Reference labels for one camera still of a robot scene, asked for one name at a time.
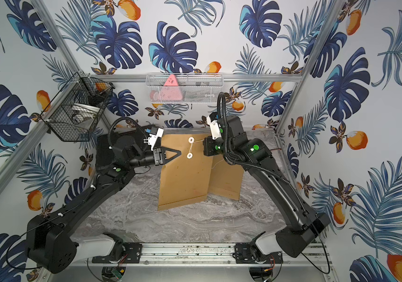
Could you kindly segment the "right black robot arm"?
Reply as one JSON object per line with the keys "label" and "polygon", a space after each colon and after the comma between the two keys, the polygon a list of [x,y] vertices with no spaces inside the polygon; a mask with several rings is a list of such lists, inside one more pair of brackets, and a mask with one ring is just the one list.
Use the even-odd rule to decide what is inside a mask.
{"label": "right black robot arm", "polygon": [[305,202],[282,174],[271,150],[260,139],[248,139],[239,117],[207,117],[211,135],[204,139],[204,155],[221,155],[229,165],[241,166],[258,181],[283,216],[285,228],[262,233],[251,246],[257,256],[284,252],[298,257],[331,223]]}

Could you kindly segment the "brown kraft file bag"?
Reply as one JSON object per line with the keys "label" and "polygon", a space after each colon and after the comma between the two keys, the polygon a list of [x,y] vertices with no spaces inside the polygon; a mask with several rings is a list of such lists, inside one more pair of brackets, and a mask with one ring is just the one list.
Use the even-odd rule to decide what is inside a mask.
{"label": "brown kraft file bag", "polygon": [[207,199],[213,158],[204,156],[206,137],[208,134],[164,135],[162,145],[181,151],[181,155],[162,168],[159,211]]}
{"label": "brown kraft file bag", "polygon": [[208,192],[232,200],[239,200],[244,169],[239,165],[229,165],[222,155],[213,157],[213,166]]}

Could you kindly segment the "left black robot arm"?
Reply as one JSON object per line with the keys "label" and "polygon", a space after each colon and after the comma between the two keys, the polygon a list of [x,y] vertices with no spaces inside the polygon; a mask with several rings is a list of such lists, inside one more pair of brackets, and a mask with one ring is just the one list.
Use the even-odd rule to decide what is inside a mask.
{"label": "left black robot arm", "polygon": [[167,152],[166,147],[152,149],[138,131],[99,137],[93,183],[62,208],[29,221],[27,258],[53,274],[65,270],[74,261],[90,257],[120,261],[124,250],[123,240],[118,236],[106,233],[100,239],[78,240],[73,234],[93,211],[133,179],[136,168],[171,162]]}

